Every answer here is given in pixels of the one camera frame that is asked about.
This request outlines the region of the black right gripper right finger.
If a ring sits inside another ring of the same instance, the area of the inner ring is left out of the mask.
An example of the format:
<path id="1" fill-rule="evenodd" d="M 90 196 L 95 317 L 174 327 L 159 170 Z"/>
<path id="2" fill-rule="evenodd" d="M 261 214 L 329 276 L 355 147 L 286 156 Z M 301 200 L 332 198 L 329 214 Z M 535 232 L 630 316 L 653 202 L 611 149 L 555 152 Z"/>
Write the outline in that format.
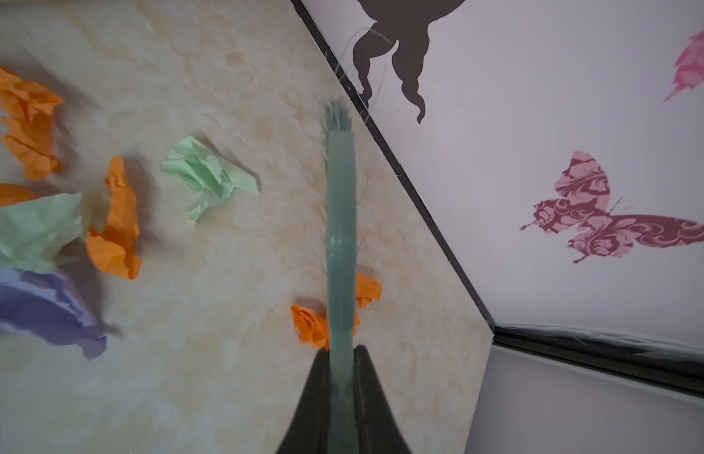
<path id="1" fill-rule="evenodd" d="M 354 395 L 361 454 L 411 454 L 367 348 L 355 348 Z"/>

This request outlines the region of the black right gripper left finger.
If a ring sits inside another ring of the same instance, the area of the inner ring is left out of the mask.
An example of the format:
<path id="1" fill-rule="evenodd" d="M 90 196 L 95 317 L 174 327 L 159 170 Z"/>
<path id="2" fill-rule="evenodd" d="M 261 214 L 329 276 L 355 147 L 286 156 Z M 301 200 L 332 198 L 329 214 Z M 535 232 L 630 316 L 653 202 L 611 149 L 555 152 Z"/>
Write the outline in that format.
<path id="1" fill-rule="evenodd" d="M 319 350 L 277 454 L 325 454 L 329 447 L 329 352 Z"/>

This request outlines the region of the mint green hand broom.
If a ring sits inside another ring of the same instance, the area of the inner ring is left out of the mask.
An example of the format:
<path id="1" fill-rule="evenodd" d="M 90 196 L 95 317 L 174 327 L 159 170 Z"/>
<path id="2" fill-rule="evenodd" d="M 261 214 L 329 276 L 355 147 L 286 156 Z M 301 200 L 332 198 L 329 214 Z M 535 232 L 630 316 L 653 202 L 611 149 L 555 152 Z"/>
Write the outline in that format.
<path id="1" fill-rule="evenodd" d="M 358 453 L 354 333 L 357 320 L 357 165 L 352 115 L 344 100 L 324 105 L 326 275 L 331 380 L 329 453 Z"/>

